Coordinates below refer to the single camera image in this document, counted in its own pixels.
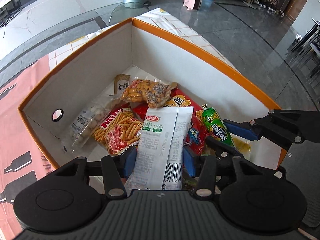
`tile floor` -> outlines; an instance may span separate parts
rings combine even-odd
[[[198,32],[225,56],[226,63],[234,65],[282,108],[316,111],[319,107],[306,91],[310,86],[304,84],[300,72],[297,74],[288,65],[288,48],[295,33],[276,15],[249,8],[239,0],[215,0],[211,5],[204,4],[199,11],[187,11],[182,0],[150,1],[150,9],[160,7]],[[0,86],[35,60],[105,27],[103,23],[108,23],[115,6],[68,19],[22,44],[0,61]],[[74,49],[76,45],[70,45],[63,53]],[[56,55],[55,63],[51,58],[51,64],[59,63],[59,58]]]

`potato sticks bag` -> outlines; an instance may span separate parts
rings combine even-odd
[[[142,125],[143,122],[134,118],[130,108],[118,108],[108,115],[92,136],[106,146],[109,154],[120,155],[131,144],[137,144],[137,132]]]

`white counter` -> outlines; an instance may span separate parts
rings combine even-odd
[[[0,59],[42,31],[76,15],[123,0],[38,0],[0,29]]]

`white snack package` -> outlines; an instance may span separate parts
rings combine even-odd
[[[192,114],[193,106],[178,108],[162,190],[181,190],[182,148],[187,137]]]
[[[161,189],[177,114],[178,107],[147,110],[135,166],[124,185],[128,195],[132,189]]]

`checkered tablecloth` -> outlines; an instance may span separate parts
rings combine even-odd
[[[214,46],[212,46],[204,37],[196,33],[189,26],[185,25],[183,22],[178,20],[176,17],[167,13],[166,11],[157,8],[147,13],[144,13],[140,16],[136,17],[137,19],[149,23],[151,25],[157,26],[163,30],[166,30],[174,35],[177,35],[186,41],[195,44],[196,46],[204,49],[210,54],[214,55],[221,61],[225,62],[227,65],[231,66],[233,69],[237,70],[235,66],[231,64]],[[59,64],[62,60],[68,57],[75,50],[80,48],[82,45],[87,43],[89,40],[92,40],[94,37],[103,33],[107,29],[111,28],[111,26],[106,27],[104,29],[98,30],[95,33],[88,34],[83,36],[67,45],[62,46],[59,49],[49,53],[49,66],[50,70],[55,68],[57,64]]]

